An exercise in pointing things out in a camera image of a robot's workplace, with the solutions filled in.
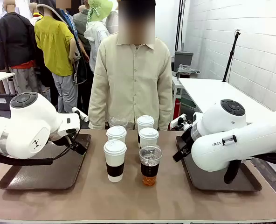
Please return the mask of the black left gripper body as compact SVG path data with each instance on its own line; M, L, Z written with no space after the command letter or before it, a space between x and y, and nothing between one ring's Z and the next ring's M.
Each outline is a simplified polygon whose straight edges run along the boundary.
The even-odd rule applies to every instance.
M68 134L58 140L51 140L57 146L66 146L67 148L76 148L79 143L74 139L73 134Z

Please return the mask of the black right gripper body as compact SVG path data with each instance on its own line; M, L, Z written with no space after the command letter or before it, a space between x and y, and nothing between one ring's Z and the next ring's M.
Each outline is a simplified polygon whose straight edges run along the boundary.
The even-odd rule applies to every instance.
M194 140L191 137L191 130L186 130L179 137L179 148L180 148L180 150L183 150L184 152L191 152L193 143L194 143Z

